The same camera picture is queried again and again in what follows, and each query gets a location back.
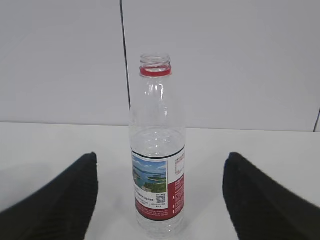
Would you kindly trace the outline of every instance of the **bottle label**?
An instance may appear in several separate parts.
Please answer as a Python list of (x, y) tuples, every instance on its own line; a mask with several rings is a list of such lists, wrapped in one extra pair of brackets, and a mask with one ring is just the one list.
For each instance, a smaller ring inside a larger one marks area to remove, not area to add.
[(132, 152), (135, 206), (147, 219), (164, 221), (178, 215), (185, 203), (185, 149), (168, 157)]

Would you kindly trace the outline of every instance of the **plastic water bottle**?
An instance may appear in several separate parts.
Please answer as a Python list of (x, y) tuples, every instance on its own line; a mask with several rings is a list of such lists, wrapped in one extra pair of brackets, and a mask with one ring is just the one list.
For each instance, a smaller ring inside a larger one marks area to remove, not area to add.
[(182, 225), (185, 113), (167, 54), (141, 56), (141, 79), (131, 94), (130, 143), (137, 221), (158, 238)]

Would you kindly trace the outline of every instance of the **lake picture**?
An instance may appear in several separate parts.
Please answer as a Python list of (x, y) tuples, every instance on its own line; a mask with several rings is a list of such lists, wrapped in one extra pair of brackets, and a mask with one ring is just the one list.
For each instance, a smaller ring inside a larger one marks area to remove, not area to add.
[(167, 162), (144, 161), (133, 156), (133, 179), (142, 190), (150, 193), (167, 192)]

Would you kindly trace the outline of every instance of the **blue sky in picture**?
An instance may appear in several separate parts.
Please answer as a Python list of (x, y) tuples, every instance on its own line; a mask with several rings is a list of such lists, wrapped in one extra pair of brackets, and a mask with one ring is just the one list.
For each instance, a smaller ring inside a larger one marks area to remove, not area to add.
[(165, 174), (167, 170), (166, 161), (145, 161), (133, 156), (132, 162), (136, 168), (153, 174)]

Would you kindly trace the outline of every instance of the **white table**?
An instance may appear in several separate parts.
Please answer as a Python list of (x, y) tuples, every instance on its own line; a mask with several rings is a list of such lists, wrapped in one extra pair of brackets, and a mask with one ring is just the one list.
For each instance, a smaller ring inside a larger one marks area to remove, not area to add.
[[(87, 240), (140, 240), (128, 128), (0, 123), (0, 211), (51, 181), (85, 153), (98, 156), (99, 195)], [(177, 238), (237, 239), (222, 193), (225, 160), (239, 152), (320, 206), (320, 133), (188, 129), (185, 224)]]

